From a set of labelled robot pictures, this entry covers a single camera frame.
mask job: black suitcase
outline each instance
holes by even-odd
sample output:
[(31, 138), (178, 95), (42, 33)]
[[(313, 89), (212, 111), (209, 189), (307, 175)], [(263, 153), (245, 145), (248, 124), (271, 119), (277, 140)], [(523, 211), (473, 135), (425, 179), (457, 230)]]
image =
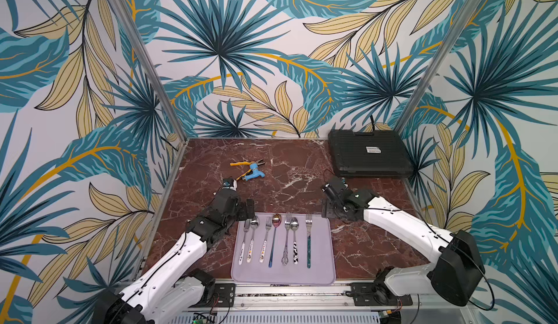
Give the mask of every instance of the black suitcase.
[(392, 130), (331, 130), (328, 140), (335, 175), (407, 178), (413, 173), (405, 145)]

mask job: red marble surface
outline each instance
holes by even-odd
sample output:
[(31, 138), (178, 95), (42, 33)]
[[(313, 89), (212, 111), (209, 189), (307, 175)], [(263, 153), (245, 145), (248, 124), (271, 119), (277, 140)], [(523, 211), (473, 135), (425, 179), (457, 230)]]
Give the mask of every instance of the red marble surface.
[[(223, 178), (238, 177), (248, 167), (229, 163), (263, 159), (265, 178), (239, 181), (243, 200), (253, 198), (260, 212), (321, 213), (323, 175), (331, 169), (329, 147), (322, 140), (192, 139), (180, 165), (144, 270), (163, 256), (184, 232), (187, 221), (206, 207)], [(402, 209), (411, 209), (401, 180), (347, 180), (352, 188), (372, 188)], [(365, 222), (331, 220), (338, 279), (374, 278), (386, 266), (408, 267), (427, 260), (408, 244)], [(215, 278), (230, 278), (236, 227), (192, 267)]]

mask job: purple silicone mat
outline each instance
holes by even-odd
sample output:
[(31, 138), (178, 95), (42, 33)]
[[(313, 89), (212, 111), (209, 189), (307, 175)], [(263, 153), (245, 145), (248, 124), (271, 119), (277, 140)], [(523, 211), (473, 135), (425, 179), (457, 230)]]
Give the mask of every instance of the purple silicone mat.
[(252, 261), (246, 262), (252, 229), (246, 234), (246, 245), (244, 247), (244, 257), (242, 265), (238, 264), (240, 258), (242, 240), (244, 238), (244, 222), (238, 223), (237, 239), (234, 245), (234, 259), (231, 277), (235, 282), (240, 283), (264, 283), (264, 284), (296, 284), (312, 286), (328, 286), (335, 281), (335, 263), (333, 259), (333, 247), (331, 246), (331, 230), (329, 220), (320, 215), (312, 215), (311, 230), (311, 267), (306, 265), (307, 261), (307, 239), (306, 239), (306, 215), (292, 214), (298, 219), (298, 230), (296, 231), (296, 244), (298, 247), (298, 264), (292, 262), (293, 256), (293, 233), (289, 231), (289, 263), (283, 266), (283, 250), (285, 248), (285, 216), (281, 213), (281, 226), (277, 228), (275, 236), (275, 251), (273, 252), (273, 265), (269, 268), (269, 257), (271, 256), (271, 246), (273, 242), (273, 226), (269, 230), (267, 238), (266, 256), (263, 263), (260, 263), (263, 239), (266, 235), (266, 220), (274, 213), (256, 212), (260, 218), (260, 226), (254, 234), (254, 249), (252, 251)]

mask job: cutlery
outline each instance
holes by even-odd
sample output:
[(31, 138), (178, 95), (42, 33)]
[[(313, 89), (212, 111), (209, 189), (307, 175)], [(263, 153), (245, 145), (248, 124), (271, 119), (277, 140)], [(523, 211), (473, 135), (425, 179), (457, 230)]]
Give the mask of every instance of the cutlery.
[(308, 239), (308, 258), (307, 258), (307, 263), (306, 263), (306, 267), (310, 268), (310, 246), (311, 246), (311, 242), (310, 242), (310, 229), (312, 228), (312, 214), (306, 214), (306, 237)]
[(246, 245), (246, 234), (250, 229), (250, 220), (246, 220), (244, 222), (244, 239), (242, 240), (242, 248), (241, 248), (241, 258), (238, 260), (238, 264), (242, 265), (242, 258), (244, 257), (244, 246)]
[(252, 249), (254, 248), (254, 233), (255, 230), (260, 225), (260, 218), (258, 216), (254, 216), (254, 219), (250, 221), (250, 227), (252, 228), (252, 240), (250, 241), (250, 249), (248, 249), (248, 256), (246, 257), (246, 262), (252, 261)]
[(266, 245), (267, 245), (267, 234), (271, 230), (271, 216), (269, 216), (266, 220), (266, 238), (263, 240), (262, 246), (262, 254), (260, 255), (260, 263), (263, 262), (263, 259), (266, 257)]
[(292, 263), (298, 265), (298, 249), (296, 247), (296, 230), (298, 230), (298, 219), (293, 217), (291, 219), (291, 230), (292, 230)]
[(281, 225), (281, 215), (275, 214), (271, 219), (271, 223), (275, 227), (273, 230), (273, 242), (271, 243), (271, 255), (269, 256), (269, 267), (273, 263), (273, 249), (275, 248), (275, 234), (277, 233), (277, 228)]
[(283, 258), (281, 259), (281, 263), (283, 266), (286, 266), (289, 263), (289, 250), (287, 247), (287, 243), (289, 242), (289, 228), (291, 227), (291, 213), (287, 213), (287, 217), (285, 218), (285, 229), (287, 230), (287, 237), (285, 237), (285, 249), (283, 250)]

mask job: patterned wall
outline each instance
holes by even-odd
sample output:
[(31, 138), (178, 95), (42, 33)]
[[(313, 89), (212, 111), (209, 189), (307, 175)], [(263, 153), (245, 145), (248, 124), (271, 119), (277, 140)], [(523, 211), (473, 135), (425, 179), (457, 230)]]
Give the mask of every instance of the patterned wall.
[[(557, 323), (558, 8), (482, 6), (492, 15), (473, 16), (403, 133), (411, 183), (432, 223), (478, 243), (496, 295), (480, 322)], [(474, 298), (491, 304), (484, 281)]]
[(386, 128), (463, 5), (160, 1), (147, 49), (192, 137), (327, 137), (332, 128), (370, 130), (371, 115)]
[(107, 0), (0, 3), (0, 323), (85, 323), (130, 278), (178, 139)]

